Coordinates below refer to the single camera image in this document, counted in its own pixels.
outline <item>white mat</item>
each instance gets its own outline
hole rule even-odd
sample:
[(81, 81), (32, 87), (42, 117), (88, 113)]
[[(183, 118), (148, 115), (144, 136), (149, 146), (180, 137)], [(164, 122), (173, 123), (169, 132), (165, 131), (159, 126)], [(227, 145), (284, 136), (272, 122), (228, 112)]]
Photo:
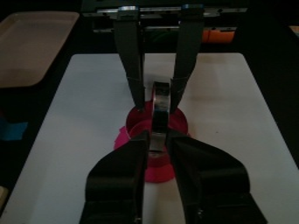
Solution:
[[(152, 80), (164, 81), (172, 73), (172, 54), (145, 55), (148, 91)], [(89, 170), (112, 151), (132, 107), (117, 55), (76, 55), (1, 224), (78, 223)], [(296, 223), (297, 169), (240, 54), (200, 55), (180, 109), (191, 135), (228, 152), (247, 167), (251, 192), (268, 223)], [(175, 181), (147, 184), (144, 224), (184, 223), (180, 203)]]

